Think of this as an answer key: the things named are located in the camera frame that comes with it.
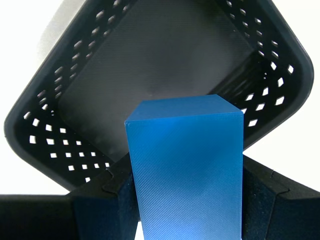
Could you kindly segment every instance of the ventilation hole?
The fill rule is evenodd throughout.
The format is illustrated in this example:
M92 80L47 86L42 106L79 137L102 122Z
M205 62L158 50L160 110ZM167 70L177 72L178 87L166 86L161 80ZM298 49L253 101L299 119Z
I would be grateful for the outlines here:
M88 53L88 54L85 56L85 58L88 59L88 58L91 57L91 55L92 55L92 52Z
M40 121L35 118L35 119L33 120L32 125L35 126L35 127L38 127L39 122L40 122Z
M77 60L80 57L80 53L77 53L76 55L74 55L72 57L72 61L74 62L75 60Z
M89 48L89 49L92 49L95 44L96 44L96 41L90 42L89 45L88 45L88 48Z
M248 127L253 127L253 126L255 126L255 125L257 124L257 122L258 122L258 119L251 120L251 121L249 122Z
M82 45L82 40L77 41L74 45L73 48L76 50Z
M278 88L280 88L283 84L284 84L284 79L281 77L281 78L278 80Z
M55 75L60 74L60 73L62 72L62 70L63 70L63 69L64 69L64 67L63 67L63 66L59 67L57 70L55 70L55 71L54 71L54 74L55 74Z
M37 142L36 142L36 137L30 135L30 137L29 137L29 143L31 143L31 144L36 144L36 143L37 143Z
M258 106L256 106L256 111L261 111L262 109L264 109L264 107L265 107L265 103L261 103L261 104L259 104Z
M129 7L130 7L129 4L127 6L124 6L122 12L125 13L129 9Z
M27 119L27 118L30 116L30 114L31 114L31 112L28 111L28 112L23 116L23 118L24 118L24 119Z
M92 36L96 35L99 32L99 30L100 30L100 27L97 27L97 28L93 29L92 32L91 32L91 35Z
M45 104L45 105L42 106L43 110L47 110L47 108L48 108L48 104Z
M254 20L255 20L255 22L256 22L257 24L261 25L261 20L260 20L260 19L255 18Z
M270 66L273 70L276 70L277 68L277 65L273 61L271 62Z
M243 15L246 15L246 11L240 8L240 13L242 13Z
M55 140L54 139L47 138L46 142L48 143L48 145L55 145Z
M54 91L58 92L62 88L62 85L57 86Z
M54 81L54 83L57 84L57 83L60 82L61 80L62 80L62 76L58 77L58 78Z
M104 37L106 37L110 32L111 32L111 30L110 30L110 29L109 29L109 30L107 30L107 31L105 31L105 32L103 33L103 36L104 36Z
M251 94L249 94L247 97L246 97L246 101L250 101L250 100L252 100L253 98L254 98L254 93L251 93Z
M59 98L61 96L62 92L59 92L57 95L55 95L55 98Z
M265 89L263 89L263 93L262 93L262 96L266 96L269 94L269 88L266 87Z
M39 104L42 105L46 100L47 100L46 97L42 98L42 99L40 100Z
M116 6L118 6L120 3L121 3L121 0L115 0L115 1L113 2L113 6L116 7Z
M275 47L278 47L278 43L276 43L275 41L271 41L272 45Z
M95 19L96 19L96 20L100 20L100 19L104 16L104 14L105 14L105 11L104 11L104 10L98 12L98 13L96 14L96 16L95 16Z
M290 74L293 74L293 72L294 72L294 67L291 66L291 65L289 65L289 66L288 66L288 72L289 72Z
M271 51L272 56L274 56L276 59L279 58L278 53L276 53L275 51Z
M46 93L46 90L43 90L42 92L40 92L37 97L38 98L41 98L44 94Z
M76 63L75 65L73 65L73 66L70 68L71 72L74 72L77 67L78 67L78 63Z
M70 76L70 80L74 79L74 78L76 77L76 75L77 75L76 72L75 72L74 74L72 74L72 75Z
M282 97L279 97L276 102L275 102L275 105L278 106L278 105L281 105L284 103L284 100L285 100L285 97L282 96Z
M116 18L115 15L109 17L109 19L108 19L108 24L111 24L111 23L115 20L115 18Z
M52 126L49 125L49 124L46 124L45 125L45 130L49 131L49 132L52 132Z

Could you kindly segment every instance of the basket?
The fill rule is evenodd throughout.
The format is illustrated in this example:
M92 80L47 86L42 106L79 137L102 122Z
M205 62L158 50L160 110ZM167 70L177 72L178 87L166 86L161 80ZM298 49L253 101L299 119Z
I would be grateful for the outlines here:
M292 116L312 62L271 0L87 0L5 121L12 149L72 191L128 153L142 100L218 94L248 148Z

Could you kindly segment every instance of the diamond-shaped hole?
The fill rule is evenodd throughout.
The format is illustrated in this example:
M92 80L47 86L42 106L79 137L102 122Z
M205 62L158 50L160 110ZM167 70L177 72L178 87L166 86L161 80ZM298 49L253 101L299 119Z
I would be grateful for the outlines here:
M294 73L294 67L289 65L288 66L288 72L289 72L289 74L293 74Z
M49 131L49 132L52 132L52 126L49 125L49 124L46 124L46 125L45 125L45 130L46 130L46 131Z
M284 103L284 100L285 100L285 97L284 96L281 96L279 97L276 102L275 102L275 105L278 106L278 105L281 105Z
M54 139L47 138L46 142L48 143L48 145L55 145L55 140Z
M27 118L30 116L30 114L31 114L31 112L28 111L28 112L23 116L23 118L24 118L24 119L27 119Z
M265 107L265 103L261 103L261 104L259 104L258 106L256 106L256 111L261 111L262 109L264 109L264 107Z
M30 137L29 137L29 143L31 143L31 144L36 144L36 143L37 143L37 142L36 142L36 136L30 135Z
M255 125L257 124L257 122L258 122L258 119L251 120L251 121L249 122L248 127L253 127L253 126L255 126Z
M260 19L255 18L254 20L255 20L255 22L256 22L257 24L261 25L261 23L262 23L262 22L261 22L261 20L260 20Z
M35 118L35 119L33 120L32 125L35 126L35 127L38 127L39 122L40 122L40 121L39 121L37 118Z
M242 8L240 8L240 13L243 14L243 15L246 15L246 14L247 14L246 11L243 10Z
M277 65L272 61L271 64L270 64L272 70L276 70L277 68Z
M95 19L96 20L100 20L105 14L105 11L104 10L101 10L100 12L98 12L95 16Z
M48 108L48 104L45 104L45 105L42 106L43 110L47 110L47 108Z
M271 43L272 43L273 46L278 47L278 43L277 42L272 40Z
M251 94L249 94L247 97L246 97L246 101L250 101L250 100L252 100L253 99L253 97L254 97L254 93L251 93Z
M280 88L284 84L284 79L281 77L278 80L278 87Z
M279 58L279 54L276 53L275 51L271 51L272 56L274 56L276 59Z
M266 96L269 94L269 88L266 87L265 89L263 89L263 93L262 93L262 96Z

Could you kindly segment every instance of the blue rectangular prism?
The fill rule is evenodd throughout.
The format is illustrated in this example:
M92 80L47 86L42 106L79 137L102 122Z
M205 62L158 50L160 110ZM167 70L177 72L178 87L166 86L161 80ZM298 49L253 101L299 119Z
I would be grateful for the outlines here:
M125 122L145 240L240 240L244 115L218 95L143 101Z

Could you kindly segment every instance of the blue box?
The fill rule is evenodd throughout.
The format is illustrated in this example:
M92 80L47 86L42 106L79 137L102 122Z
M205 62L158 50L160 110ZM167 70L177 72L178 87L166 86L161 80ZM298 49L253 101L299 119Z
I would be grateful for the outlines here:
M145 240L240 240L243 113L218 95L143 101L125 122Z

